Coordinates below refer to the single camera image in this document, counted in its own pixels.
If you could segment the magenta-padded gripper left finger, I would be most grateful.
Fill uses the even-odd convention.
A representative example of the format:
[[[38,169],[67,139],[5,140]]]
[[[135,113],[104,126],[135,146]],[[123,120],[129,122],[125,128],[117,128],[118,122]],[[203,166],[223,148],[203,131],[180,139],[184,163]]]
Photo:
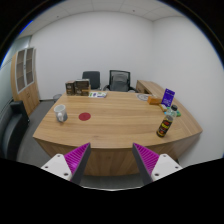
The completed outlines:
[[[90,154],[91,145],[86,143],[65,155],[56,154],[42,169],[79,185]]]

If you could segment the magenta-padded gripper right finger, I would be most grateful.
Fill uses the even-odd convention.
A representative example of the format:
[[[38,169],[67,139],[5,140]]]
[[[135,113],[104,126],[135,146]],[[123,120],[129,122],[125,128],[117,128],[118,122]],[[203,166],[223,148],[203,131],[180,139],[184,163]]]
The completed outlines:
[[[158,155],[137,143],[133,144],[132,153],[135,157],[144,185],[182,169],[168,154]]]

